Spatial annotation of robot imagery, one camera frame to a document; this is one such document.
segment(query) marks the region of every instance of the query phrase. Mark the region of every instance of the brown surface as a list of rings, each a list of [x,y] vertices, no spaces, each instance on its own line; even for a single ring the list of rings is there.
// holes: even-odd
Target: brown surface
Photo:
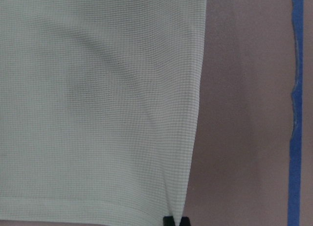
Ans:
[[[312,4],[306,0],[306,13],[313,12]],[[201,108],[184,211],[192,226],[287,225],[291,9],[291,0],[208,0]],[[309,15],[305,21],[312,30]],[[306,31],[301,226],[313,225],[312,43]]]

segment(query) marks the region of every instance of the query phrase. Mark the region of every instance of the blue stripe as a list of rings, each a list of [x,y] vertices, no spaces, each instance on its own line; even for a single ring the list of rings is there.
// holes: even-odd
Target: blue stripe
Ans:
[[[302,146],[303,0],[292,0],[292,24],[296,50],[296,77],[291,93],[293,132],[290,140],[288,226],[299,226]]]

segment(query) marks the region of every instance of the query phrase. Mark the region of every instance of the textured fabric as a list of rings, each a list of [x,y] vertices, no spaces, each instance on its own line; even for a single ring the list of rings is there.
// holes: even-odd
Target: textured fabric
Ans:
[[[0,0],[0,219],[179,225],[206,0]]]

